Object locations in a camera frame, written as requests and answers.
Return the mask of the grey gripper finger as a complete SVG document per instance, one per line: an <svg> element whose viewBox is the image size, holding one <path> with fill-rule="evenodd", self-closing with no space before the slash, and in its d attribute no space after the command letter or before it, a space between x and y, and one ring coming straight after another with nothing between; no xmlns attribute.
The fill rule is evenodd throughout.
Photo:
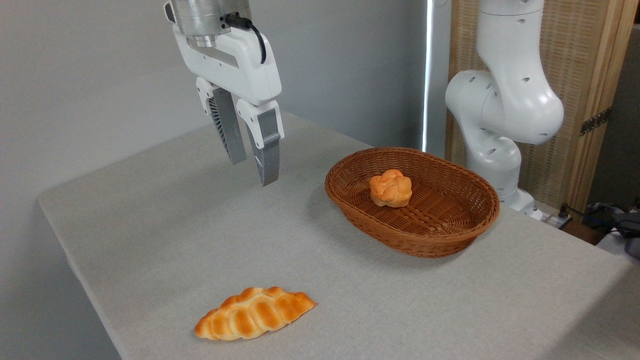
<svg viewBox="0 0 640 360"><path fill-rule="evenodd" d="M196 88L205 114L212 119L231 163L245 161L246 150L231 92L201 77L196 78Z"/></svg>
<svg viewBox="0 0 640 360"><path fill-rule="evenodd" d="M238 116L245 122L262 186L276 182L280 169L280 141L285 137L279 104L276 100L253 105L236 100Z"/></svg>

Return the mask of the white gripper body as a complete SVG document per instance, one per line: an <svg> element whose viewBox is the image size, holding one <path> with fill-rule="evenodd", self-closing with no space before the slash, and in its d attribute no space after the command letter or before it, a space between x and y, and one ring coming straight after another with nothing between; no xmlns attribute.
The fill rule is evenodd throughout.
<svg viewBox="0 0 640 360"><path fill-rule="evenodd" d="M255 106L269 103L281 94L281 77L265 36L266 60L261 63L261 46L251 30L231 28L215 37L214 47L197 47L180 33L177 25L173 26L173 33L187 68L200 78Z"/></svg>

